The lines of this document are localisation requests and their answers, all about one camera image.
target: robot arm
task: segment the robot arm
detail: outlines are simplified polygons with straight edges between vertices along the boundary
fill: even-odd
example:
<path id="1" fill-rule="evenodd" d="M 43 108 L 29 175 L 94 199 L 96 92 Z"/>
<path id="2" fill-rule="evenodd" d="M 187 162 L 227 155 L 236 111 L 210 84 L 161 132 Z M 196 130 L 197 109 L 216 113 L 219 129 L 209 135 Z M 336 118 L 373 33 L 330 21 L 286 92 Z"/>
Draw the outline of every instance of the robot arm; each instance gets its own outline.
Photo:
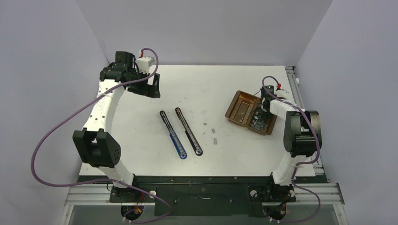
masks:
<path id="1" fill-rule="evenodd" d="M 119 180 L 127 184 L 132 183 L 134 176 L 120 161 L 120 145 L 111 136 L 112 121 L 116 107 L 125 89 L 150 98 L 160 98 L 159 75 L 156 74 L 154 76 L 152 85 L 147 84 L 148 81 L 142 81 L 121 86 L 107 94 L 103 93 L 120 83 L 148 76 L 147 72 L 151 62 L 153 62 L 151 57 L 140 58 L 136 61 L 135 56 L 131 53 L 116 52 L 115 63 L 111 63 L 104 68 L 99 76 L 97 97 L 103 95 L 103 98 L 94 105 L 82 130 L 76 130 L 73 133 L 73 142 L 84 163 L 97 167 L 110 179 Z M 114 182 L 114 186 L 126 188 L 116 182 Z"/>
<path id="2" fill-rule="evenodd" d="M 267 86 L 266 88 L 274 94 L 273 86 Z M 264 111 L 276 115 L 285 121 L 283 145 L 286 152 L 279 166 L 272 173 L 272 177 L 275 185 L 288 186 L 291 184 L 296 164 L 306 161 L 316 152 L 314 136 L 301 113 L 291 105 L 286 104 L 286 99 L 283 99 L 284 101 L 282 102 L 274 100 L 263 88 L 261 88 L 261 98 L 263 99 L 262 109 Z M 315 128 L 321 146 L 319 113 L 317 111 L 302 110 L 309 118 L 311 125 Z"/>

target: white wall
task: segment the white wall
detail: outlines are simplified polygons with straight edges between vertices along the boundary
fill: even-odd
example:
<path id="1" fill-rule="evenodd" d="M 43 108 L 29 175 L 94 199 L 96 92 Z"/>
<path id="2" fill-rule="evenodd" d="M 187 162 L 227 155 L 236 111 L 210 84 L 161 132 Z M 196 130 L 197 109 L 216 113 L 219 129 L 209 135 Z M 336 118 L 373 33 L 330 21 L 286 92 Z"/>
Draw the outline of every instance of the white wall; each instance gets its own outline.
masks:
<path id="1" fill-rule="evenodd" d="M 77 0 L 106 51 L 161 64 L 295 65 L 332 0 Z"/>
<path id="2" fill-rule="evenodd" d="M 296 73 L 350 225 L 397 224 L 398 1 L 334 0 Z"/>
<path id="3" fill-rule="evenodd" d="M 74 0 L 0 2 L 0 224 L 58 223 L 68 188 L 34 180 L 31 155 L 50 128 L 95 97 L 105 62 Z M 41 178 L 76 181 L 81 160 L 72 133 L 87 114 L 45 142 Z"/>

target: copper tray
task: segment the copper tray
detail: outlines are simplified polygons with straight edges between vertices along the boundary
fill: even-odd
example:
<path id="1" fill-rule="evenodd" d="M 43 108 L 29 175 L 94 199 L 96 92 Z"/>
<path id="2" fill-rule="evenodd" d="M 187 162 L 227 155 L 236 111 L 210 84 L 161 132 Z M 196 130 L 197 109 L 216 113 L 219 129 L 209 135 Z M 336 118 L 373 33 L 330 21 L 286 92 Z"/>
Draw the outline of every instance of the copper tray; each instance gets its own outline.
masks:
<path id="1" fill-rule="evenodd" d="M 254 110 L 261 107 L 261 102 L 261 98 L 238 90 L 225 113 L 225 117 L 228 118 L 229 122 L 246 127 L 257 134 L 270 135 L 274 129 L 277 116 L 274 115 L 272 118 L 266 119 L 265 122 L 261 122 L 261 127 L 255 125 L 256 112 Z"/>

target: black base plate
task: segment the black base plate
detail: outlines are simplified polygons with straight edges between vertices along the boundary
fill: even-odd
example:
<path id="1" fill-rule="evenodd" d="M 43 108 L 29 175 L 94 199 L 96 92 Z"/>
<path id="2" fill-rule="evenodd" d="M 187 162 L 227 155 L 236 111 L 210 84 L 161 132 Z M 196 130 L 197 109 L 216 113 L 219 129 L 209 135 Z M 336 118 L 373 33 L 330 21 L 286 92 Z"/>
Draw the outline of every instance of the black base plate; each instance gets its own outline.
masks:
<path id="1" fill-rule="evenodd" d="M 106 178 L 104 176 L 80 176 L 79 182 Z M 250 217 L 262 215 L 262 202 L 266 197 L 255 199 L 254 210 L 250 190 L 266 188 L 270 177 L 159 177 L 136 176 L 138 187 L 151 191 L 169 203 L 173 212 L 171 216 L 229 216 L 247 214 Z M 323 175 L 315 177 L 297 177 L 296 183 L 327 183 Z M 135 191 L 125 189 L 130 194 L 122 193 L 110 195 L 110 202 L 135 202 Z M 145 196 L 141 202 L 154 202 L 154 199 Z M 155 201 L 155 216 L 169 212 L 169 208 L 160 201 Z"/>

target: table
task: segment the table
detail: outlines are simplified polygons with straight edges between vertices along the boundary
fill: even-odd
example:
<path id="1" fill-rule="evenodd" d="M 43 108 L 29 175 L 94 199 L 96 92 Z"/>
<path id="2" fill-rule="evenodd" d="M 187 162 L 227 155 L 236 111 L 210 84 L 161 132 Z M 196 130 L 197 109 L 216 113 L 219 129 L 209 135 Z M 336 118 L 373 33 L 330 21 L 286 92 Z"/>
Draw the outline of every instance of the table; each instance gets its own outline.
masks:
<path id="1" fill-rule="evenodd" d="M 261 136 L 228 122 L 225 112 L 236 91 L 256 93 L 266 75 L 282 88 L 291 87 L 283 66 L 159 66 L 161 98 L 125 92 L 119 101 L 112 136 L 122 148 L 121 161 L 131 173 L 145 176 L 269 176 L 284 153 L 284 121 L 278 118 L 272 135 Z M 272 79 L 266 85 L 276 85 Z M 180 107 L 203 149 L 196 156 L 178 120 Z M 180 159 L 162 122 L 164 110 L 188 157 Z M 104 175 L 83 164 L 80 175 Z M 315 176 L 305 165 L 297 176 Z"/>

